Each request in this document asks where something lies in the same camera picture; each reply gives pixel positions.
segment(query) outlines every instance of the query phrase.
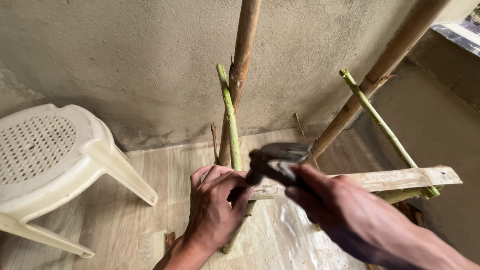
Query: hand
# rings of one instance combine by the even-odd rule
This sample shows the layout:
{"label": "hand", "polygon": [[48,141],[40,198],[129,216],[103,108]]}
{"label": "hand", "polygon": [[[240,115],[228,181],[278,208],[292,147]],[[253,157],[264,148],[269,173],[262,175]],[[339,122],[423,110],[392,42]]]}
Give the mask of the hand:
{"label": "hand", "polygon": [[[206,172],[207,176],[200,183]],[[188,245],[196,246],[211,256],[230,240],[243,221],[243,213],[253,191],[245,183],[246,174],[223,166],[202,167],[192,174],[190,221],[184,234]],[[230,206],[227,197],[234,187],[244,189]]]}
{"label": "hand", "polygon": [[[245,183],[246,174],[223,166],[205,166],[191,175],[187,229],[155,266],[155,270],[200,269],[217,249],[230,240],[242,223],[248,198],[253,191]],[[230,206],[227,197],[235,187],[243,189]]]}
{"label": "hand", "polygon": [[329,178],[307,164],[292,170],[322,201],[297,187],[288,187],[285,194],[353,257],[388,269],[478,269],[349,177]]}

